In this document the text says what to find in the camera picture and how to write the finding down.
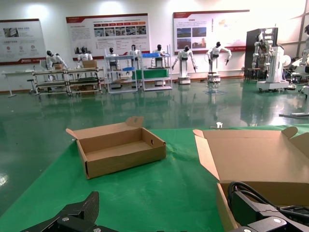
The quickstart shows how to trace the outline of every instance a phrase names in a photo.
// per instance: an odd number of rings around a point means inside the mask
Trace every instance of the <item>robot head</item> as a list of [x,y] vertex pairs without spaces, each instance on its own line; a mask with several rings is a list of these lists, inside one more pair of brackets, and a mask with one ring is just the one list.
[[305,33],[309,35],[309,25],[305,27]]

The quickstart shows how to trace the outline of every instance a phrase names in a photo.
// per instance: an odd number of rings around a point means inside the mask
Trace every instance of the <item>brown cardboard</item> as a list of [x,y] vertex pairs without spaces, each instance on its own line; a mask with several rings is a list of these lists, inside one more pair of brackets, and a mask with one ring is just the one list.
[[83,68],[89,69],[89,68],[97,68],[97,60],[83,60]]
[[227,187],[242,181],[276,205],[309,205],[309,133],[194,130],[200,163],[219,181],[217,206],[225,231],[237,228]]
[[77,139],[83,169],[88,179],[164,159],[166,144],[142,128],[142,117],[123,123],[88,128],[66,129]]
[[55,70],[62,70],[63,65],[62,64],[54,64],[54,68],[55,68]]

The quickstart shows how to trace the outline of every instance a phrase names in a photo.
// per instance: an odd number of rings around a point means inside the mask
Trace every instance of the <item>humanoid robot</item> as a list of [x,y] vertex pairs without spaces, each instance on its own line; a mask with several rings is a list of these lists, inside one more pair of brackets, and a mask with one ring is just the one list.
[[[114,53],[114,48],[110,47],[110,53],[107,55],[108,57],[117,57],[118,55]],[[110,71],[119,71],[120,70],[120,63],[118,59],[111,59],[109,63]],[[111,79],[111,88],[121,88],[121,84],[117,82],[120,79],[120,72],[112,72],[110,73]]]
[[217,83],[221,81],[220,75],[218,74],[218,71],[217,71],[218,70],[218,57],[219,57],[219,53],[221,52],[221,50],[228,53],[226,63],[225,63],[225,65],[227,65],[227,63],[232,57],[232,52],[231,50],[225,47],[221,47],[220,42],[217,42],[216,46],[211,47],[206,53],[208,56],[208,63],[209,63],[209,72],[208,72],[209,82]]
[[153,58],[151,60],[151,67],[152,68],[165,68],[167,67],[169,64],[167,62],[167,60],[163,57],[166,54],[166,51],[162,49],[162,45],[158,44],[157,49],[154,50],[152,53],[159,53],[160,58]]
[[78,63],[80,61],[85,61],[85,60],[93,60],[92,55],[90,53],[87,53],[85,48],[82,47],[82,53],[78,55]]
[[257,60],[264,61],[264,76],[266,81],[258,81],[256,86],[262,90],[288,89],[289,82],[282,79],[283,67],[291,62],[291,58],[284,55],[281,46],[272,46],[273,41],[267,39],[267,34],[261,32],[256,36],[254,43],[255,51],[253,54],[252,69],[255,68]]
[[134,67],[136,70],[140,69],[140,61],[139,61],[139,53],[140,51],[136,48],[136,46],[133,44],[132,49],[130,51],[128,51],[128,55],[132,56],[135,55],[134,59],[131,60],[131,62],[129,60],[127,60],[127,66],[128,67]]
[[66,69],[68,68],[64,60],[60,57],[59,53],[53,54],[51,51],[47,51],[46,53],[46,69],[51,69],[54,64],[62,64]]
[[192,65],[194,68],[194,71],[196,72],[197,66],[195,65],[195,60],[193,58],[193,53],[190,50],[189,46],[184,47],[184,50],[178,53],[177,58],[175,59],[175,62],[172,66],[172,69],[174,70],[174,66],[177,63],[178,60],[180,60],[179,66],[180,66],[180,77],[178,77],[178,83],[180,85],[189,85],[191,83],[190,77],[188,76],[188,57],[191,57]]

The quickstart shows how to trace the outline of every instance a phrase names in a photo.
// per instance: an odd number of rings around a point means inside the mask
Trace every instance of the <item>white table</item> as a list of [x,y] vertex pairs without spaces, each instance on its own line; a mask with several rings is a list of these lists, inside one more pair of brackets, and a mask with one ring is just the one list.
[[2,72],[2,75],[4,75],[4,78],[6,79],[7,83],[8,83],[8,88],[9,88],[9,98],[16,96],[16,94],[12,93],[11,90],[11,86],[10,86],[10,82],[9,82],[9,77],[10,76],[32,76],[32,72],[33,70],[29,70],[29,71],[21,71],[21,72]]

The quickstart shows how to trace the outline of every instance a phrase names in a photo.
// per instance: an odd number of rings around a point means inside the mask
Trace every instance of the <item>stool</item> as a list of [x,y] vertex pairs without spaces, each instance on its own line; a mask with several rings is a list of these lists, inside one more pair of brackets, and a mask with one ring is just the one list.
[[32,91],[34,91],[34,85],[33,85],[33,82],[34,82],[34,79],[28,79],[27,82],[31,81],[31,86],[32,86],[32,90],[30,90],[30,93]]

